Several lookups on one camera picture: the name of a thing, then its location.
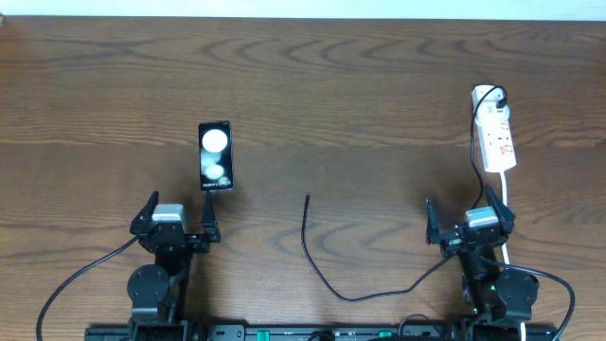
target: wood grain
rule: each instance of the wood grain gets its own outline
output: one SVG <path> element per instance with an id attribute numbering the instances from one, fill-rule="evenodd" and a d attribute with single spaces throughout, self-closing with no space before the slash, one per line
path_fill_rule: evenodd
<path id="1" fill-rule="evenodd" d="M 452 261 L 411 295 L 355 306 L 302 254 L 305 193 L 318 266 L 345 296 L 407 287 L 439 261 L 424 199 L 472 203 L 470 89 L 504 84 L 518 167 L 512 261 L 568 280 L 565 339 L 602 339 L 606 26 L 483 21 L 10 17 L 0 28 L 0 334 L 31 340 L 53 290 L 126 242 L 154 189 L 199 222 L 196 125 L 228 119 L 236 188 L 195 259 L 187 310 L 259 324 L 398 323 L 468 313 Z M 498 184 L 492 175 L 490 183 Z M 140 247 L 69 286 L 45 340 L 125 323 Z M 565 290 L 541 280 L 534 322 Z"/>

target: electrical socket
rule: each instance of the electrical socket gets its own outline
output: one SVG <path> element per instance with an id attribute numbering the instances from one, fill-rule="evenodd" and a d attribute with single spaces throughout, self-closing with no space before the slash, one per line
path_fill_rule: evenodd
<path id="1" fill-rule="evenodd" d="M 472 91 L 473 109 L 477 102 L 493 86 L 479 85 Z M 495 89 L 480 103 L 475 123 L 480 137 L 484 171 L 507 171 L 516 165 L 511 130 L 509 128 L 509 107 L 497 108 L 497 102 L 504 96 L 501 89 Z"/>

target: power strip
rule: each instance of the power strip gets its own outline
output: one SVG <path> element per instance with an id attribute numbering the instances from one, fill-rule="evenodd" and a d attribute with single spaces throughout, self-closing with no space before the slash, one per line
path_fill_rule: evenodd
<path id="1" fill-rule="evenodd" d="M 478 85 L 472 91 L 473 109 L 478 101 L 494 86 Z M 480 137 L 482 162 L 484 171 L 502 172 L 515 167 L 515 152 L 509 129 L 509 107 L 497 108 L 497 102 L 505 94 L 501 89 L 495 89 L 482 100 L 477 109 L 475 124 Z"/>

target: power outlet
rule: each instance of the power outlet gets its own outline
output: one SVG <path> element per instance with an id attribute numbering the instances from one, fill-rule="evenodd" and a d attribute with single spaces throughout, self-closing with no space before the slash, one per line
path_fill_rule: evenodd
<path id="1" fill-rule="evenodd" d="M 473 108 L 493 86 L 480 85 L 472 91 Z M 509 128 L 509 107 L 497 108 L 503 98 L 501 89 L 492 91 L 477 110 L 475 123 L 480 137 L 482 162 L 487 172 L 507 171 L 516 165 L 511 130 Z"/>

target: white power cord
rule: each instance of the white power cord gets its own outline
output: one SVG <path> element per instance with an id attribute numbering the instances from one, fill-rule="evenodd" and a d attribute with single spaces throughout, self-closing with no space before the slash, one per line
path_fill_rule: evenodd
<path id="1" fill-rule="evenodd" d="M 505 172 L 499 171 L 499 175 L 501 176 L 501 201 L 503 205 L 508 205 L 508 182 L 505 178 Z M 503 263 L 509 264 L 509 253 L 508 253 L 508 245 L 504 243 L 501 245 L 501 251 L 503 251 Z M 526 323 L 520 323 L 520 340 L 526 341 Z"/>

